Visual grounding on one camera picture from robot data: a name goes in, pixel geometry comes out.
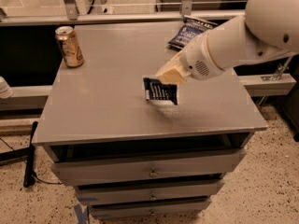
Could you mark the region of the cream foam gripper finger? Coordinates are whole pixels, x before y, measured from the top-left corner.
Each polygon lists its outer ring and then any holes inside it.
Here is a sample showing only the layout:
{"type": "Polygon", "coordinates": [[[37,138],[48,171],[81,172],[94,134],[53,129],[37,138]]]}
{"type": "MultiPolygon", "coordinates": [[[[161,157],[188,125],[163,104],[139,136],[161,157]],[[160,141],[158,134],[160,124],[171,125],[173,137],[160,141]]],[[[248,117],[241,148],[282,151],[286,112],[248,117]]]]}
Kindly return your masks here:
{"type": "Polygon", "coordinates": [[[179,85],[187,82],[187,79],[191,76],[191,72],[183,66],[180,57],[181,52],[177,53],[158,70],[155,76],[161,83],[165,85],[179,85]]]}

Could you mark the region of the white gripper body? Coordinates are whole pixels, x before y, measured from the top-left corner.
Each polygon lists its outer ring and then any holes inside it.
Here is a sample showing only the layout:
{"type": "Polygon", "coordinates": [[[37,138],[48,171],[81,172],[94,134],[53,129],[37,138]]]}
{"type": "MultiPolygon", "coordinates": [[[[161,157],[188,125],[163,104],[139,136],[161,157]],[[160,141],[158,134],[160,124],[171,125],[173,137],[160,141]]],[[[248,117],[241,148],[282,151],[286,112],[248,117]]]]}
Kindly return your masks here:
{"type": "Polygon", "coordinates": [[[180,52],[179,61],[191,73],[191,77],[206,80],[224,73],[212,60],[204,32],[193,38],[180,52]]]}

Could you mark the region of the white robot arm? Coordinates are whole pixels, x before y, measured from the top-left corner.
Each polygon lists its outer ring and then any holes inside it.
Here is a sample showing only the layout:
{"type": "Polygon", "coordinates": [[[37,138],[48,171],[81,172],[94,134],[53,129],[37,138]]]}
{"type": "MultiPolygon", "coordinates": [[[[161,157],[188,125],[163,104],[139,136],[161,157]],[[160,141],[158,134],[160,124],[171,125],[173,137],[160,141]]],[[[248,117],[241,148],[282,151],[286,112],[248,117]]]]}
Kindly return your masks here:
{"type": "Polygon", "coordinates": [[[248,0],[243,15],[193,38],[156,77],[163,84],[183,84],[298,53],[299,0],[248,0]]]}

